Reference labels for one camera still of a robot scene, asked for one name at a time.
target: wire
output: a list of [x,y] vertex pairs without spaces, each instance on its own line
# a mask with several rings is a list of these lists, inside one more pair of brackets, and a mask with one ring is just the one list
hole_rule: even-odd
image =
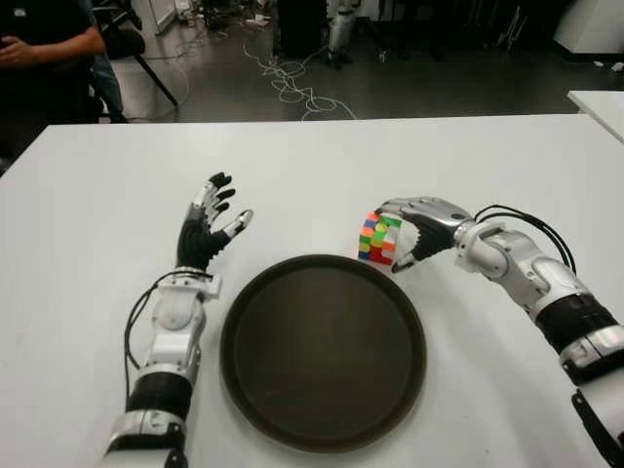
[[188,102],[188,97],[189,97],[189,95],[191,93],[191,87],[190,87],[190,81],[188,79],[188,74],[184,71],[184,69],[179,65],[179,63],[177,61],[174,62],[174,65],[179,70],[179,72],[182,75],[182,77],[184,78],[184,84],[185,84],[185,88],[186,88],[186,91],[184,93],[184,97],[177,104],[177,106],[173,107],[171,109],[167,109],[166,111],[161,112],[160,114],[147,115],[147,116],[127,117],[127,120],[130,120],[130,121],[134,121],[134,120],[150,121],[150,120],[162,119],[166,115],[169,115],[172,112],[175,112],[175,111],[179,110],[182,106],[184,106]]
[[143,57],[145,60],[176,60],[174,62],[174,66],[179,70],[180,74],[184,78],[186,91],[184,93],[184,97],[182,98],[182,100],[174,108],[168,109],[168,110],[166,110],[164,112],[161,112],[160,114],[156,114],[156,115],[127,117],[127,120],[129,120],[129,121],[136,121],[136,120],[151,121],[151,120],[162,119],[166,115],[169,115],[170,113],[175,112],[176,110],[178,110],[181,107],[183,107],[188,102],[188,98],[189,98],[191,90],[190,90],[190,82],[189,82],[189,79],[188,79],[188,74],[180,66],[178,60],[182,59],[182,58],[186,58],[186,57],[195,57],[197,55],[197,53],[196,52],[192,52],[192,51],[197,51],[199,49],[203,49],[204,47],[206,47],[208,45],[208,43],[205,42],[204,39],[208,38],[210,40],[211,38],[216,37],[216,36],[220,36],[220,37],[224,37],[224,38],[229,37],[229,35],[226,32],[223,32],[223,31],[219,31],[217,34],[211,35],[210,32],[204,26],[204,28],[202,28],[197,34],[195,34],[195,36],[192,39],[190,39],[188,41],[183,41],[183,42],[180,42],[179,44],[177,44],[175,46],[175,54],[174,55],[172,55],[172,56],[161,56],[161,57]]
[[475,219],[477,219],[485,211],[493,209],[493,208],[507,210],[508,212],[512,212],[512,213],[515,213],[517,215],[520,215],[520,216],[522,216],[522,219],[524,221],[528,222],[529,224],[532,224],[537,229],[539,229],[542,232],[544,232],[551,239],[551,241],[556,246],[558,246],[558,250],[559,250],[560,254],[562,255],[562,257],[564,258],[564,261],[566,261],[566,257],[567,257],[569,263],[566,263],[566,265],[569,266],[574,273],[576,273],[576,263],[574,261],[574,256],[572,255],[572,252],[570,251],[569,247],[567,246],[566,241],[564,241],[563,237],[554,228],[552,228],[550,225],[548,225],[545,221],[542,221],[538,217],[533,216],[532,214],[524,213],[524,212],[521,212],[520,210],[517,210],[515,208],[511,208],[511,207],[507,207],[505,205],[490,205],[490,206],[484,208],[483,210],[480,210],[475,215]]
[[271,80],[271,86],[279,92],[278,100],[285,104],[294,104],[298,102],[305,102],[306,112],[301,117],[303,122],[309,115],[322,114],[324,112],[333,112],[338,107],[344,108],[349,116],[353,120],[358,120],[355,113],[349,108],[347,104],[341,100],[334,99],[332,97],[316,96],[312,87],[299,88],[295,80],[300,78],[307,71],[306,64],[313,57],[324,51],[327,46],[321,48],[315,52],[303,62],[298,61],[284,61],[278,64],[264,64],[258,56],[253,56],[247,49],[246,41],[243,43],[243,53],[249,59],[254,59],[257,65],[262,69],[262,76],[273,76],[274,80]]
[[[170,271],[169,273],[158,278],[152,284],[152,286],[148,290],[146,290],[136,300],[135,305],[133,306],[132,310],[130,311],[130,314],[128,315],[128,321],[126,322],[126,328],[124,329],[124,376],[125,376],[125,381],[126,381],[126,410],[128,409],[128,401],[130,399],[130,373],[129,373],[129,368],[128,368],[128,361],[131,362],[131,364],[133,365],[135,369],[139,368],[139,364],[137,360],[135,359],[135,356],[133,355],[132,350],[130,348],[130,339],[131,339],[133,326],[135,325],[138,318],[140,317],[140,314],[145,309],[145,306],[147,305],[147,302],[149,301],[149,298],[152,295],[152,293],[158,289],[160,282],[171,276],[183,275],[183,274],[185,274],[184,271]],[[213,275],[209,273],[203,273],[203,272],[194,271],[192,273],[186,273],[186,274],[189,274],[192,276],[199,276],[201,278],[209,278],[209,279],[213,278]]]
[[[485,212],[492,209],[506,210],[510,213],[493,213],[487,214],[480,218],[480,216],[482,216]],[[567,246],[566,241],[553,227],[551,227],[545,221],[542,221],[532,214],[528,214],[515,208],[507,207],[505,205],[489,205],[482,210],[479,210],[477,214],[475,214],[475,220],[477,222],[483,222],[494,217],[513,217],[516,219],[520,219],[528,224],[531,224],[533,227],[540,230],[555,245],[555,247],[559,251],[559,254],[562,257],[565,266],[569,267],[574,273],[576,273],[576,262],[574,261],[574,256]]]

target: white cable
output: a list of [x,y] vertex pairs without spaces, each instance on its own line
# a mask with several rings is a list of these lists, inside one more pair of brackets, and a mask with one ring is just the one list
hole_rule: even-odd
[[[226,32],[218,32],[218,35],[223,36],[225,38],[228,37],[228,34]],[[176,107],[173,107],[171,109],[166,110],[165,112],[162,112],[160,114],[157,115],[152,115],[152,116],[137,116],[137,117],[127,117],[126,119],[129,121],[134,121],[134,120],[146,120],[146,121],[150,121],[150,120],[156,120],[156,119],[160,119],[165,117],[166,115],[175,112],[176,110],[180,109],[183,105],[185,105],[188,102],[188,97],[190,95],[190,83],[189,83],[189,79],[188,79],[188,74],[184,71],[184,69],[180,66],[178,60],[183,58],[183,57],[193,57],[195,54],[191,54],[190,51],[192,50],[197,50],[197,49],[202,49],[203,47],[206,46],[206,43],[204,43],[204,39],[208,38],[211,39],[211,35],[210,33],[204,29],[201,32],[199,32],[193,39],[189,40],[189,41],[184,41],[181,42],[179,44],[177,44],[175,46],[175,55],[171,56],[171,57],[147,57],[144,58],[145,60],[170,60],[172,59],[174,61],[174,66],[179,70],[179,72],[181,73],[182,77],[184,78],[184,83],[186,86],[186,92],[184,93],[184,97],[182,98],[182,100],[177,104]]]
[[339,106],[344,108],[353,120],[358,120],[353,111],[347,104],[341,100],[332,97],[315,96],[312,87],[299,88],[294,80],[303,76],[306,72],[306,63],[313,57],[324,51],[326,47],[315,52],[303,62],[283,61],[279,64],[264,64],[259,57],[253,56],[247,50],[247,41],[243,43],[243,53],[250,59],[254,59],[257,65],[262,69],[262,76],[274,76],[276,79],[271,80],[271,86],[279,92],[278,99],[285,104],[294,104],[305,100],[306,112],[301,117],[303,122],[311,114],[321,114],[323,112],[333,112]]

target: robotic arm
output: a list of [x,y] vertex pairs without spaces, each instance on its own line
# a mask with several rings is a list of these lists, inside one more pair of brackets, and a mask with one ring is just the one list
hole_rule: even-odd
[[211,177],[188,209],[178,238],[176,269],[154,287],[161,299],[152,314],[152,344],[138,366],[126,412],[114,424],[100,467],[187,467],[185,420],[201,360],[204,305],[218,297],[220,289],[220,278],[205,270],[253,216],[244,211],[211,232],[215,219],[229,208],[224,200],[235,193],[234,189],[220,190],[231,179],[223,173]]
[[596,447],[611,466],[624,467],[624,327],[576,275],[527,235],[500,222],[478,223],[439,198],[394,199],[377,213],[398,215],[419,231],[393,272],[455,247],[459,267],[498,283],[525,309],[577,386],[572,404]]

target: person's arm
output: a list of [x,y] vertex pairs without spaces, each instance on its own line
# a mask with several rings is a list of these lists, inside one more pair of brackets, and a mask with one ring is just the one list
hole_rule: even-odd
[[5,36],[1,41],[5,47],[0,49],[0,67],[5,68],[25,68],[41,63],[97,56],[105,50],[104,42],[94,26],[56,44],[31,46],[15,36]]

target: tangled cable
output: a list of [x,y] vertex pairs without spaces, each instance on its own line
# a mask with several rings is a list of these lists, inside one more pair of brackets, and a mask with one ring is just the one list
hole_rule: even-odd
[[319,51],[309,56],[303,62],[283,61],[276,64],[265,64],[258,56],[253,56],[247,49],[247,42],[243,43],[243,53],[249,59],[254,59],[257,65],[262,69],[262,76],[273,76],[271,86],[278,91],[278,99],[285,104],[295,104],[305,102],[306,112],[301,117],[303,122],[311,114],[321,114],[323,112],[333,112],[338,107],[344,108],[353,120],[358,120],[353,111],[347,104],[341,100],[332,97],[315,96],[314,89],[310,87],[299,88],[295,80],[300,78],[307,71],[306,64],[313,57],[320,54],[327,47],[323,47]]

